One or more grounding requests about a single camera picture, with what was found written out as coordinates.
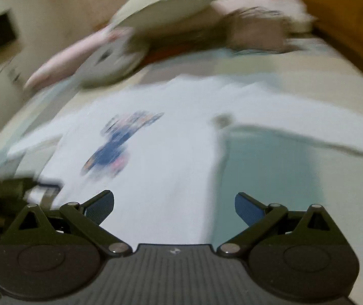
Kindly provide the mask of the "white printed sweatshirt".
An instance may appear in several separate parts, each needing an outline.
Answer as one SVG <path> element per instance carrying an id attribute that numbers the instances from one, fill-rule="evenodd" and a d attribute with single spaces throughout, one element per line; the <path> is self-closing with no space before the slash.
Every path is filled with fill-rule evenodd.
<path id="1" fill-rule="evenodd" d="M 361 217 L 363 115 L 267 83 L 177 77 L 108 94 L 15 143 L 10 158 L 55 151 L 40 176 L 59 207 L 110 190 L 103 227 L 131 246 L 220 244 L 242 223 L 243 191 L 302 209 L 312 202 Z"/>

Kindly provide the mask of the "pink floral folded quilt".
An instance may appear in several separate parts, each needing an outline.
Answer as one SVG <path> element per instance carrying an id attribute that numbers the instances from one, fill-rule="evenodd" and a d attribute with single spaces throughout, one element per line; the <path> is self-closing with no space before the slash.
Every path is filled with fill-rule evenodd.
<path id="1" fill-rule="evenodd" d="M 147 33 L 147 37 L 161 39 L 193 30 L 209 30 L 230 13 L 253 7 L 281 12 L 288 20 L 290 34 L 302 35 L 310 32 L 315 21 L 302 0 L 217 0 L 190 17 L 155 28 Z M 107 25 L 52 56 L 29 77 L 24 88 L 42 89 L 70 77 L 98 48 L 122 38 L 129 38 L 132 33 L 132 30 L 121 26 Z"/>

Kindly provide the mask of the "grey donut cushion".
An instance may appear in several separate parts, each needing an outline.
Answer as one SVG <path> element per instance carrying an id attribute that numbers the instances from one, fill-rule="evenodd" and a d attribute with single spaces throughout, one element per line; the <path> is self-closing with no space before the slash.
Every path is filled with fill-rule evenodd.
<path id="1" fill-rule="evenodd" d="M 125 35 L 98 48 L 73 75 L 81 88 L 113 85 L 130 75 L 149 52 L 149 42 Z"/>

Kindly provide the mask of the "pink leather handbag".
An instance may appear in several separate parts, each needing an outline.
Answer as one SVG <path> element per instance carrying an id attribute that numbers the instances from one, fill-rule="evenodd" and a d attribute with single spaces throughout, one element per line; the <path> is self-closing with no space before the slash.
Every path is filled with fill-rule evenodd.
<path id="1" fill-rule="evenodd" d="M 240 9 L 226 18 L 226 45 L 236 51 L 285 53 L 290 43 L 290 23 L 282 12 L 262 7 Z"/>

